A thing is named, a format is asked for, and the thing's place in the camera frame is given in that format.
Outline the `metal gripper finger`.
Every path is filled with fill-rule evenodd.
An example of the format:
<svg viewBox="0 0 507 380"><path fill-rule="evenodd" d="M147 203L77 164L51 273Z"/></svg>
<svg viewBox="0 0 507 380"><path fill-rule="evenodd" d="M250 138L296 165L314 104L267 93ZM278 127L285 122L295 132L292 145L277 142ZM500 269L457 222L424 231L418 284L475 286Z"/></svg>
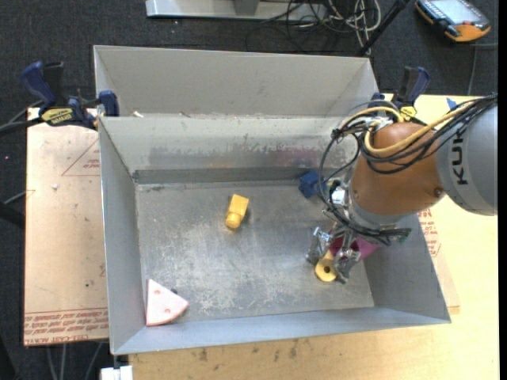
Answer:
<svg viewBox="0 0 507 380"><path fill-rule="evenodd" d="M334 257L334 271L336 280L340 283L347 283L349 272L353 266L360 261L360 252L354 249L340 249Z"/></svg>
<svg viewBox="0 0 507 380"><path fill-rule="evenodd" d="M331 235L320 227L316 227L312 234L310 248L306 260L310 264L317 264L327 253L330 247Z"/></svg>

